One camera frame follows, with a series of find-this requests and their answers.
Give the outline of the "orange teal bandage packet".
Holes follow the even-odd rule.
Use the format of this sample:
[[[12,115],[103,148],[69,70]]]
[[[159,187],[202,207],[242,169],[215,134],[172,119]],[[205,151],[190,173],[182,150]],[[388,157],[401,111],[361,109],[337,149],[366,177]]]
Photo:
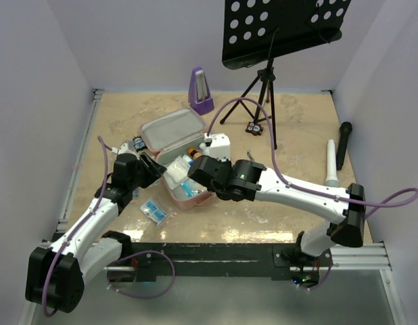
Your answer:
[[[138,197],[139,197],[139,188],[136,188],[136,189],[133,190],[132,196],[133,196],[133,200],[138,199]]]

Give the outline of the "white gauze packet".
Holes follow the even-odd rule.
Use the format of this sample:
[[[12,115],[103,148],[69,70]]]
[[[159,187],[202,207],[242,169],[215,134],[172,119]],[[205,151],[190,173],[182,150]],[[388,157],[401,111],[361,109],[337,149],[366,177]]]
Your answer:
[[[182,156],[176,157],[167,166],[164,178],[171,190],[186,181],[189,168],[189,163]]]

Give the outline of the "white plastic bottle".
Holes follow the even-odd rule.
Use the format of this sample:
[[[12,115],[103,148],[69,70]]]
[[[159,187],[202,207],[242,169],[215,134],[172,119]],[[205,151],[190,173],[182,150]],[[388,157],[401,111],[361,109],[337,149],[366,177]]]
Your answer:
[[[205,142],[202,142],[199,145],[199,148],[200,148],[202,154],[209,155],[209,153],[210,153],[210,146],[207,146]]]

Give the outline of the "brown medicine bottle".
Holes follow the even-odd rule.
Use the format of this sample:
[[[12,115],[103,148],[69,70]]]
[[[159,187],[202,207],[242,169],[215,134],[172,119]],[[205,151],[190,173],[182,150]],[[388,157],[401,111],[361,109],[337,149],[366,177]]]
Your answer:
[[[200,156],[202,156],[202,153],[195,148],[189,148],[187,151],[188,155],[191,157],[192,160],[196,160]]]

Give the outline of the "blue cotton swab packet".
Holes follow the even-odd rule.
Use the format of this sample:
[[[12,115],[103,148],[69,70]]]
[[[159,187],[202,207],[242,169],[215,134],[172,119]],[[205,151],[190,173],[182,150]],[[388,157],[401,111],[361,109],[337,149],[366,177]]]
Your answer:
[[[193,198],[194,196],[200,195],[203,192],[207,191],[206,187],[202,186],[201,184],[192,179],[187,179],[186,181],[184,181],[181,184],[181,188],[184,191],[185,196],[187,198]]]

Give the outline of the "pink medicine kit case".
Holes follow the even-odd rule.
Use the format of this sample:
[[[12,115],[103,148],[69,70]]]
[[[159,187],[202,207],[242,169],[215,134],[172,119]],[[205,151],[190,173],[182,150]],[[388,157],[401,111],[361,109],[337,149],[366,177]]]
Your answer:
[[[155,161],[167,167],[189,148],[198,148],[203,142],[206,124],[202,117],[190,108],[182,108],[156,118],[140,127],[140,136],[147,149],[155,154]],[[181,210],[202,207],[213,200],[212,193],[188,197],[181,186],[172,189],[163,177],[162,183],[170,198]]]

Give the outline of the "blue alcohol pad bag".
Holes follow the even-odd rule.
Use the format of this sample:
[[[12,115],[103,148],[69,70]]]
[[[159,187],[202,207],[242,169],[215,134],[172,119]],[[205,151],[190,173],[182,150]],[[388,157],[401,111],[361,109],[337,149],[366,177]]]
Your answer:
[[[161,227],[177,214],[174,209],[160,204],[153,198],[147,199],[140,206],[140,211],[157,227]]]

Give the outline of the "white blue ointment tube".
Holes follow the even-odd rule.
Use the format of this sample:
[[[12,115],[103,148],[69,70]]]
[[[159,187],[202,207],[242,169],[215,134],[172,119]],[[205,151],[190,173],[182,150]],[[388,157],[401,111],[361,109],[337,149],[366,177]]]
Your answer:
[[[188,167],[190,167],[194,164],[194,160],[188,154],[182,155],[181,158],[187,164]]]

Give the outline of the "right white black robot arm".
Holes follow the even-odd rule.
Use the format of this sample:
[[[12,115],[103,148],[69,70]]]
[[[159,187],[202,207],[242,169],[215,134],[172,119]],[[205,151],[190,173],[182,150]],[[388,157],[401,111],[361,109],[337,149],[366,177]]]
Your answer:
[[[187,175],[221,200],[274,202],[323,218],[323,223],[298,236],[294,259],[300,265],[310,265],[337,244],[350,248],[364,244],[365,190],[359,184],[334,188],[282,179],[257,162],[223,162],[209,156],[197,158]]]

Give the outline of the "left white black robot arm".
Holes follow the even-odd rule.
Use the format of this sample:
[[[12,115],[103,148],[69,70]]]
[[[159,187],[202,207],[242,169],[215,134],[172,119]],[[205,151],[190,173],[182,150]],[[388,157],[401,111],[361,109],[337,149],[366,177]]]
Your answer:
[[[166,167],[145,153],[117,155],[83,216],[49,246],[38,246],[30,254],[26,300],[42,305],[48,316],[70,313],[105,266],[128,264],[133,257],[130,237],[103,230],[131,202],[135,189],[149,187],[165,172]]]

